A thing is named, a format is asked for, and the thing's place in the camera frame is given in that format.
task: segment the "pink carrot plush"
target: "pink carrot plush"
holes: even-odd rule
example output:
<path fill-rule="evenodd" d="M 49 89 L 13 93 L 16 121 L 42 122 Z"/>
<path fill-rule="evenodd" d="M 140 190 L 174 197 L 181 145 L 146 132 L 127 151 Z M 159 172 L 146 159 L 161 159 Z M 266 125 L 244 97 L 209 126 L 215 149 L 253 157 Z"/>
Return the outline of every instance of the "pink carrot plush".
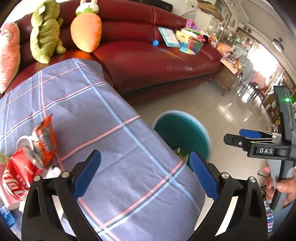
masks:
<path fill-rule="evenodd" d="M 20 31 L 16 23 L 0 29 L 0 94 L 4 93 L 20 66 Z"/>

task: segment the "plush bunny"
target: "plush bunny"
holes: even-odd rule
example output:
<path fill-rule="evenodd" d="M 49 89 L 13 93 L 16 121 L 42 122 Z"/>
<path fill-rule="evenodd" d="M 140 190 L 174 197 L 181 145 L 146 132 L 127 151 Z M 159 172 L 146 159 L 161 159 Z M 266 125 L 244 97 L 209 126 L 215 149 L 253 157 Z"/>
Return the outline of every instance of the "plush bunny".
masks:
<path fill-rule="evenodd" d="M 59 16 L 59 4 L 54 0 L 46 0 L 37 7 L 31 17 L 33 26 L 30 36 L 30 48 L 34 59 L 48 64 L 56 51 L 63 54 L 66 49 L 59 38 L 60 26 L 63 23 Z"/>
<path fill-rule="evenodd" d="M 91 2 L 86 2 L 86 0 L 81 0 L 79 7 L 76 9 L 76 16 L 84 12 L 92 12 L 97 14 L 99 12 L 99 6 L 97 5 L 98 0 L 91 0 Z"/>

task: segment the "tile floor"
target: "tile floor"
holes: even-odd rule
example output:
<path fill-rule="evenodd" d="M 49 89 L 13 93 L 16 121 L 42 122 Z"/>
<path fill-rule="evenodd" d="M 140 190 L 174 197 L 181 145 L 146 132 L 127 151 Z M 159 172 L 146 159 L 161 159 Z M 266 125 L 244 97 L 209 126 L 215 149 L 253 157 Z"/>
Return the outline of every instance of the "tile floor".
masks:
<path fill-rule="evenodd" d="M 226 146 L 223 142 L 225 134 L 238 134 L 242 128 L 271 130 L 271 120 L 264 107 L 259 107 L 259 98 L 245 103 L 250 91 L 247 90 L 244 95 L 239 96 L 238 89 L 238 83 L 235 83 L 231 91 L 226 91 L 224 96 L 221 96 L 222 88 L 214 81 L 210 81 L 134 108 L 148 125 L 151 125 L 159 114 L 167 110 L 181 110 L 191 114 L 205 126 L 210 135 L 213 146 L 211 162 L 218 170 L 228 172 L 233 178 L 246 180 L 248 177 L 254 176 L 261 185 L 264 178 L 258 176 L 257 173 L 266 165 L 266 160 L 248 158 L 242 149 Z M 217 234 L 226 230 L 236 200 L 237 198 L 233 198 Z M 212 203 L 213 200 L 206 197 L 196 228 Z"/>

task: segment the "human hand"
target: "human hand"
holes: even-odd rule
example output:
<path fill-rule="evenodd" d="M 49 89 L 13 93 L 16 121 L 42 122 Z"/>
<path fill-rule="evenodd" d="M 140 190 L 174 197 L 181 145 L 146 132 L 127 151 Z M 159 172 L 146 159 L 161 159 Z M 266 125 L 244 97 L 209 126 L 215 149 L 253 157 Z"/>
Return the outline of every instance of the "human hand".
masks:
<path fill-rule="evenodd" d="M 269 166 L 265 166 L 263 170 L 269 173 L 266 177 L 266 199 L 271 202 L 274 196 L 273 180 L 270 177 Z M 276 188 L 281 193 L 288 193 L 284 206 L 290 204 L 296 199 L 296 170 L 292 179 L 285 179 L 277 183 Z"/>

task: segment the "plastic bucket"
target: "plastic bucket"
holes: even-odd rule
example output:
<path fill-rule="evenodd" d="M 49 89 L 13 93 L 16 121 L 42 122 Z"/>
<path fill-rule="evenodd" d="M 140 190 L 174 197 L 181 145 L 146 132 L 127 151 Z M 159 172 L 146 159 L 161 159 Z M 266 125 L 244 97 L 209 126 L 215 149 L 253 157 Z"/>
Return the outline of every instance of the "plastic bucket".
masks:
<path fill-rule="evenodd" d="M 156 117 L 151 127 L 172 150 L 179 147 L 187 153 L 197 150 L 206 161 L 211 160 L 212 144 L 209 133 L 192 115 L 169 110 Z M 187 165 L 193 170 L 189 158 Z"/>

